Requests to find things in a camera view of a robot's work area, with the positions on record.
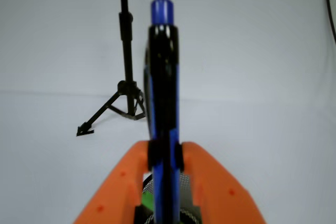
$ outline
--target blue pen cap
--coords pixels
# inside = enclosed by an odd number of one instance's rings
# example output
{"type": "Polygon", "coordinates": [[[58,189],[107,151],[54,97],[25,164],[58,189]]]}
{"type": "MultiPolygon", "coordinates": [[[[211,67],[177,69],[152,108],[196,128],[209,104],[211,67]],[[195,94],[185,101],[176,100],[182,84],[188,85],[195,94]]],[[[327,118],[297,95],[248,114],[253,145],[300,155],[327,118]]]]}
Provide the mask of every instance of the blue pen cap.
{"type": "Polygon", "coordinates": [[[152,25],[174,25],[174,5],[171,0],[153,0],[152,25]]]}

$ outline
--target tripod foot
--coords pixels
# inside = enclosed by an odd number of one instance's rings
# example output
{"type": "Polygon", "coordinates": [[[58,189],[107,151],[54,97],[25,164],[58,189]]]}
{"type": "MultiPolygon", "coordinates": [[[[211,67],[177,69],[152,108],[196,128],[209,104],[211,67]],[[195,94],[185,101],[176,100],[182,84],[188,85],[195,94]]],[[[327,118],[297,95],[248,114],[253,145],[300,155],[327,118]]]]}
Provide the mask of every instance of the tripod foot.
{"type": "Polygon", "coordinates": [[[91,129],[91,125],[85,122],[80,127],[78,127],[76,136],[83,136],[83,135],[92,134],[95,132],[94,130],[90,131],[90,129],[91,129]]]}

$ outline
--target black cable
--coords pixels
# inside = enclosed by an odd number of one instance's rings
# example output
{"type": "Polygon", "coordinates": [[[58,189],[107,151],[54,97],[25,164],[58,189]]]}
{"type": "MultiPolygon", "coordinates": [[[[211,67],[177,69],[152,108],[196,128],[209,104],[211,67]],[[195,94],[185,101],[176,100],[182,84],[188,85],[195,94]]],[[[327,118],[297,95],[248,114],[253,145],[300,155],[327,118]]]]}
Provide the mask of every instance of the black cable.
{"type": "Polygon", "coordinates": [[[331,14],[330,0],[327,0],[327,9],[328,9],[328,16],[329,16],[329,21],[330,21],[330,25],[331,25],[332,34],[333,34],[334,41],[335,41],[335,44],[336,44],[336,31],[335,31],[334,21],[332,19],[332,14],[331,14]]]}

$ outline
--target green object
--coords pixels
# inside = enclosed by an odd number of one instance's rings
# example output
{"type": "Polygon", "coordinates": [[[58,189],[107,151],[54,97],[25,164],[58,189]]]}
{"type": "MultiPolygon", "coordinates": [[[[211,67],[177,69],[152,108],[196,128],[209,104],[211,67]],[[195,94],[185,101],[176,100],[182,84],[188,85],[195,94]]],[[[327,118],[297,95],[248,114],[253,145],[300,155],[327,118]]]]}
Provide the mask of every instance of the green object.
{"type": "Polygon", "coordinates": [[[154,196],[149,191],[142,193],[141,204],[154,212],[154,196]]]}

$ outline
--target stand pole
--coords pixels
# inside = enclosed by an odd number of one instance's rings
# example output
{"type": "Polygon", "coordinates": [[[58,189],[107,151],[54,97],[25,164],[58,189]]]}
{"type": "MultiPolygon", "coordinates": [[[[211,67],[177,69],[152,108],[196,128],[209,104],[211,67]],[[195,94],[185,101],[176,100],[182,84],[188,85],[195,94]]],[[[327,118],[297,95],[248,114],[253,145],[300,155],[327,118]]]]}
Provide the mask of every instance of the stand pole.
{"type": "MultiPolygon", "coordinates": [[[[120,20],[120,34],[122,40],[122,48],[124,53],[124,66],[125,66],[125,81],[127,83],[133,82],[133,67],[132,67],[132,14],[128,11],[128,0],[121,0],[121,13],[119,14],[120,20]]],[[[134,97],[127,96],[128,114],[135,115],[134,111],[134,97]]]]}

